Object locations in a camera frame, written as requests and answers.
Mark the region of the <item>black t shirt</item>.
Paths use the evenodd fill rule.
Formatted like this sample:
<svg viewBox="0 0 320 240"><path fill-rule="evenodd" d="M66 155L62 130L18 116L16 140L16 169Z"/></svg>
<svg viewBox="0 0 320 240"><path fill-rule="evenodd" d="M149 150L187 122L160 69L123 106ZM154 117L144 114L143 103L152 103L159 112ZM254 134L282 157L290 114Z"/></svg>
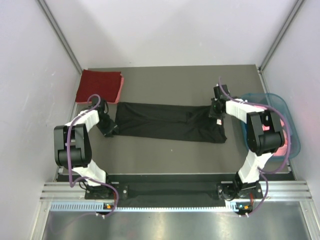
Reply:
<svg viewBox="0 0 320 240"><path fill-rule="evenodd" d="M223 123L210 117L209 106L120 102L115 123L120 136L223 144Z"/></svg>

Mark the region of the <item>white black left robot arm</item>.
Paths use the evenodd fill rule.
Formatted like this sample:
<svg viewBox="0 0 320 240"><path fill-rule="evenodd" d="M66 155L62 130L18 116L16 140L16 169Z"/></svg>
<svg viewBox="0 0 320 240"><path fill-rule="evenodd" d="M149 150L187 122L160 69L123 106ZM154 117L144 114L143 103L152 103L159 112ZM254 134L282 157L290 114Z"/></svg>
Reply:
<svg viewBox="0 0 320 240"><path fill-rule="evenodd" d="M119 133L119 127L109 116L109 107L103 98L93 94L88 102L91 105L73 120L54 128L54 159L57 166L68 170L70 187L84 181L106 199L113 194L114 187L106 171L93 160L89 132L97 127L103 137L112 138Z"/></svg>

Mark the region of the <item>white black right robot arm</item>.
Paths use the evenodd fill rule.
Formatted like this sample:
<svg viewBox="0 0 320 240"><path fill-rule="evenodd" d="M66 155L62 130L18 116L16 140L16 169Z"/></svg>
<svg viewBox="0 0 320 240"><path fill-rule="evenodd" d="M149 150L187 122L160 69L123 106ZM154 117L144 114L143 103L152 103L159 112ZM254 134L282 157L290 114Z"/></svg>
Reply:
<svg viewBox="0 0 320 240"><path fill-rule="evenodd" d="M279 114L270 106L242 99L212 98L209 116L221 120L230 115L246 124L248 153L236 172L232 188L236 198L245 198L256 190L260 172L267 161L285 145L285 134Z"/></svg>

